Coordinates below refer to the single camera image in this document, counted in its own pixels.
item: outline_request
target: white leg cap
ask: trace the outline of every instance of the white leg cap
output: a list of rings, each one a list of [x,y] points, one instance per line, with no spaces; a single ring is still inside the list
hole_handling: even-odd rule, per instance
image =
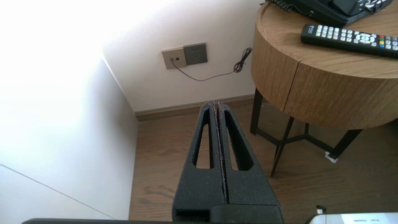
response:
[[[332,157],[329,157],[330,152],[325,152],[325,158],[330,160],[332,163],[337,163],[338,159],[333,159]]]

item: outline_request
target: label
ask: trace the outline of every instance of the label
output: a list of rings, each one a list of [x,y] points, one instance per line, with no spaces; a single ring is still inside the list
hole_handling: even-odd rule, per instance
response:
[[[344,224],[389,224],[384,213],[342,214]]]
[[[308,33],[312,34],[314,32],[314,28],[315,28],[314,26],[310,26],[308,28]]]

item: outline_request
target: remote control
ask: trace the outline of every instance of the remote control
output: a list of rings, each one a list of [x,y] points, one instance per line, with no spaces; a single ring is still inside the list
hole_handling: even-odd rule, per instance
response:
[[[303,43],[398,58],[398,37],[318,24],[306,24],[301,32],[301,41]]]

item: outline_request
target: coiled cord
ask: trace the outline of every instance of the coiled cord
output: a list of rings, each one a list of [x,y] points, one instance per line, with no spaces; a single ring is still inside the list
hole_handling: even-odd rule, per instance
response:
[[[270,3],[277,5],[278,7],[280,7],[281,9],[283,9],[286,12],[291,12],[293,9],[296,9],[297,11],[299,11],[301,14],[304,14],[304,15],[312,16],[312,14],[314,14],[314,11],[312,11],[312,10],[310,10],[309,12],[303,12],[299,8],[297,8],[297,6],[295,6],[294,4],[289,4],[289,3],[285,2],[284,0],[268,0],[268,1]]]

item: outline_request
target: wooden floor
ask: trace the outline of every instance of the wooden floor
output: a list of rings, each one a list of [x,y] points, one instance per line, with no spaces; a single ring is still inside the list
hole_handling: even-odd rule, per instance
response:
[[[269,177],[275,146],[250,134],[251,107],[235,109],[246,137]],[[191,143],[197,114],[141,123],[131,198],[131,220],[171,220],[171,204]],[[265,104],[259,127],[281,138],[288,116]],[[288,144],[271,186],[285,223],[304,223],[317,204],[328,213],[398,212],[398,128],[389,123],[364,130],[336,164],[305,140]],[[295,121],[291,136],[302,134]],[[310,134],[336,145],[345,131],[310,126]],[[198,164],[206,167],[208,141],[202,141]]]

